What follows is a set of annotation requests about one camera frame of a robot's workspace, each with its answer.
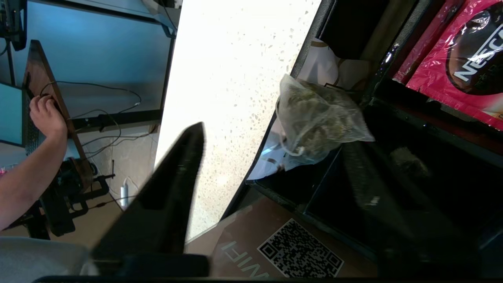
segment hand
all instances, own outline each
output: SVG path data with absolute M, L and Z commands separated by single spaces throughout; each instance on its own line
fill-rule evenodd
M 68 132 L 66 123 L 54 106 L 50 95 L 34 97 L 30 102 L 30 117 L 35 126 L 46 136 L 65 137 Z

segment qr code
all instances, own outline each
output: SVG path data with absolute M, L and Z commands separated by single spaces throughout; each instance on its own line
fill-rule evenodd
M 344 264 L 293 219 L 257 249 L 286 277 L 335 277 Z

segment floor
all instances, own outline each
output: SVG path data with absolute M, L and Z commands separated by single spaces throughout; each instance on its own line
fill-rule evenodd
M 100 175 L 109 175 L 112 170 L 115 173 L 116 176 L 113 179 L 108 179 L 110 194 L 114 199 L 121 198 L 121 186 L 126 180 L 129 192 L 127 200 L 130 203 L 138 193 L 138 189 L 153 172 L 159 134 L 153 133 L 132 140 L 132 137 L 144 134 L 147 133 L 140 132 L 121 137 L 114 142 L 116 146 L 109 147 L 91 158 Z M 109 137 L 97 140 L 85 146 L 84 150 L 92 153 L 109 145 L 115 139 L 115 137 Z

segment laptop screen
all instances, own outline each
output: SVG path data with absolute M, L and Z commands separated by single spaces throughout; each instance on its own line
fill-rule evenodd
M 0 142 L 23 143 L 23 91 L 0 84 Z

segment speckled countertop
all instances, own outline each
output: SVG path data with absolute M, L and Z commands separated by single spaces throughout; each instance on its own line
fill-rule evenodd
M 320 0 L 186 0 L 156 164 L 184 128 L 205 125 L 188 238 L 216 224 L 250 168 Z

